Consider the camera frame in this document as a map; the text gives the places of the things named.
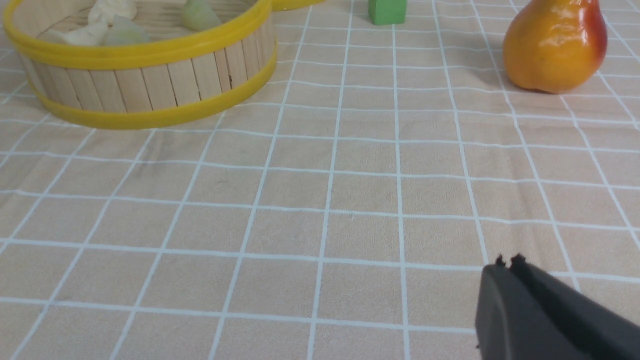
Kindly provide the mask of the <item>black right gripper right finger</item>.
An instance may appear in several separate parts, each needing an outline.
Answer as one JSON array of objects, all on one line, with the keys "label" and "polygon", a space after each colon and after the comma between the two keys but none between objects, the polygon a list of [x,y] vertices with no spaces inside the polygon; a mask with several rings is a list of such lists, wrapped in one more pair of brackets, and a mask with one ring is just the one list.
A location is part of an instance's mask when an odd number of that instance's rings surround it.
[{"label": "black right gripper right finger", "polygon": [[588,360],[637,360],[639,326],[529,264],[517,253],[510,272],[541,306],[546,317]]}]

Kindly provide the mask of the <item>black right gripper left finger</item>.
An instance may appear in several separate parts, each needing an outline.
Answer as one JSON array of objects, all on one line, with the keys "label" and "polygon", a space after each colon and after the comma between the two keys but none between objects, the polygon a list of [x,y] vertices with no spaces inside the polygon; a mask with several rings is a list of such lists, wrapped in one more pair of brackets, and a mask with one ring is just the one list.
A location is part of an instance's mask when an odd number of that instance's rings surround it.
[{"label": "black right gripper left finger", "polygon": [[585,322],[517,255],[482,270],[475,315],[483,360],[592,360]]}]

